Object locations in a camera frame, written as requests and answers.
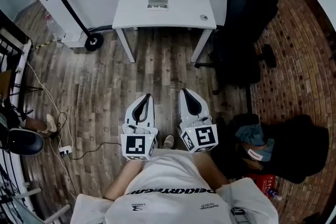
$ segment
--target white desk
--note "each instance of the white desk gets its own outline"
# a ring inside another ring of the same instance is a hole
[[[135,62],[124,28],[128,27],[193,27],[204,29],[191,62],[196,62],[213,29],[216,29],[214,14],[209,0],[168,0],[168,10],[148,10],[148,0],[119,0],[113,29],[131,62]]]

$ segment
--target wire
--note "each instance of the wire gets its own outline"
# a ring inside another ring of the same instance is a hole
[[[94,151],[86,151],[80,158],[72,158],[69,154],[68,154],[68,156],[69,156],[69,158],[70,158],[71,160],[73,160],[73,161],[77,161],[77,160],[79,160],[79,159],[82,159],[87,153],[96,152],[98,149],[100,149],[100,147],[101,147],[103,144],[111,144],[111,145],[119,145],[119,146],[121,146],[121,144],[119,144],[119,143],[102,142],[102,143],[99,145],[99,147],[98,147],[97,149],[95,149]]]
[[[33,71],[33,73],[34,73],[34,75],[35,75],[35,77],[36,77],[38,83],[39,83],[39,84],[42,86],[42,88],[45,90],[47,96],[49,97],[50,101],[51,101],[52,104],[54,105],[54,107],[55,107],[55,109],[56,109],[58,115],[60,115],[61,112],[59,112],[59,110],[58,110],[58,108],[57,108],[57,106],[56,106],[56,104],[55,104],[55,101],[54,101],[54,99],[53,99],[53,96],[52,96],[51,93],[48,91],[48,89],[41,83],[40,79],[38,78],[38,75],[36,74],[36,72],[35,72],[35,70],[32,68],[32,66],[30,65],[30,63],[29,63],[28,61],[26,61],[26,63],[28,64],[28,66],[29,66],[29,67],[31,68],[31,70]],[[67,123],[68,131],[69,131],[69,136],[70,136],[70,138],[71,138],[71,149],[73,149],[73,139],[72,139],[72,136],[71,136],[71,131],[70,131],[70,125],[69,125],[69,122],[68,122],[67,118],[64,117],[63,115],[62,115],[62,118],[65,120],[64,122]],[[61,137],[60,137],[60,140],[59,140],[58,148],[61,148],[61,142],[62,142],[62,138],[63,138],[63,130],[62,130],[62,128],[61,128],[60,130],[61,130]]]
[[[65,166],[63,165],[62,160],[60,159],[60,157],[58,157],[57,154],[56,154],[56,152],[54,151],[54,148],[52,147],[52,144],[51,144],[51,139],[49,140],[49,142],[50,142],[50,147],[51,147],[51,149],[52,149],[52,152],[53,152],[54,155],[59,159],[59,161],[61,162],[61,165],[63,166],[63,168],[64,168],[65,171],[67,172],[67,190],[70,192],[71,196],[72,196],[74,199],[76,199],[75,196],[72,194],[72,192],[71,192],[70,189],[69,189],[69,181],[68,181],[69,173],[68,173],[68,170],[67,170],[67,169],[65,168]]]
[[[38,75],[36,74],[36,72],[35,72],[35,70],[32,68],[32,66],[29,64],[29,62],[26,61],[26,63],[27,63],[28,66],[31,68],[31,70],[33,71],[33,73],[34,73],[34,75],[35,75],[35,77],[36,77],[36,79],[37,79],[37,81],[38,81],[38,83],[39,83],[39,84],[42,86],[42,88],[45,90],[47,96],[49,97],[50,101],[51,101],[52,104],[54,105],[54,107],[55,107],[55,109],[56,109],[56,111],[57,111],[57,113],[58,113],[57,121],[60,122],[60,118],[59,118],[60,115],[61,115],[61,116],[63,117],[63,119],[65,120],[64,123],[62,124],[62,126],[60,127],[60,129],[58,130],[58,131],[61,131],[61,137],[59,137],[59,135],[57,135],[57,137],[59,138],[58,148],[60,149],[61,141],[62,141],[62,138],[63,138],[63,130],[62,130],[62,128],[63,128],[64,124],[67,123],[67,125],[68,125],[68,130],[69,130],[69,136],[70,136],[70,138],[71,138],[71,149],[72,149],[72,148],[73,148],[73,139],[72,139],[72,136],[71,136],[71,133],[70,133],[69,122],[68,122],[68,120],[67,120],[67,117],[64,117],[64,116],[63,116],[63,114],[66,115],[66,113],[64,113],[64,112],[59,112],[59,110],[58,110],[58,108],[57,108],[57,106],[56,106],[56,104],[55,104],[55,101],[54,101],[53,96],[51,95],[51,93],[50,93],[50,92],[48,91],[48,89],[41,83],[41,81],[40,81]],[[70,192],[71,196],[72,196],[74,199],[76,199],[75,196],[72,194],[72,192],[71,192],[70,189],[69,189],[69,181],[68,181],[69,173],[68,173],[68,170],[67,170],[67,169],[65,168],[65,166],[63,165],[62,160],[60,159],[60,157],[58,157],[58,155],[57,155],[56,152],[54,151],[54,148],[52,147],[52,144],[51,144],[51,139],[49,140],[49,142],[50,142],[50,147],[51,147],[51,149],[52,149],[52,152],[53,152],[54,155],[59,159],[59,161],[61,162],[62,167],[65,169],[65,171],[66,171],[66,173],[67,173],[67,190]]]
[[[63,162],[64,162],[65,169],[66,169],[67,172],[68,172],[68,175],[69,175],[69,178],[70,178],[72,187],[74,188],[73,190],[74,190],[75,194],[78,196],[78,194],[77,194],[77,192],[76,192],[76,189],[75,189],[75,186],[73,185],[74,183],[72,182],[72,179],[71,179],[71,176],[70,176],[70,173],[69,173],[69,170],[68,170],[68,166],[67,166],[67,164],[65,163],[64,157],[62,157],[62,160],[63,160]]]

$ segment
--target sneaker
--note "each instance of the sneaker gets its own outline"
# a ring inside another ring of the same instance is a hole
[[[174,137],[172,135],[168,135],[167,138],[163,142],[162,148],[166,150],[171,150],[174,146]]]
[[[55,120],[50,114],[47,114],[47,131],[51,131],[52,133],[57,131]]]

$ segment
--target black office chair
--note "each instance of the black office chair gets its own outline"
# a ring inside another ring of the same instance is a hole
[[[214,67],[219,94],[226,84],[245,87],[247,110],[251,113],[250,84],[260,81],[259,61],[268,67],[276,67],[275,55],[265,44],[263,53],[257,55],[253,46],[267,24],[278,12],[278,0],[227,0],[226,19],[223,29],[213,39],[214,50],[209,54],[213,63],[196,63]]]
[[[42,136],[26,129],[8,128],[2,114],[0,114],[0,142],[0,149],[18,155],[35,155],[44,147]]]

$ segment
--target logo on shirt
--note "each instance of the logo on shirt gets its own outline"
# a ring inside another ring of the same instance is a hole
[[[205,188],[147,188],[147,189],[139,189],[132,191],[128,194],[142,194],[142,193],[164,193],[164,194],[193,194],[193,193],[216,193],[216,191],[212,189]]]
[[[204,210],[204,209],[209,209],[209,208],[214,208],[214,207],[218,207],[219,205],[214,204],[213,202],[211,204],[205,204],[205,205],[201,205],[200,210]]]
[[[146,204],[132,204],[133,211],[142,211]]]

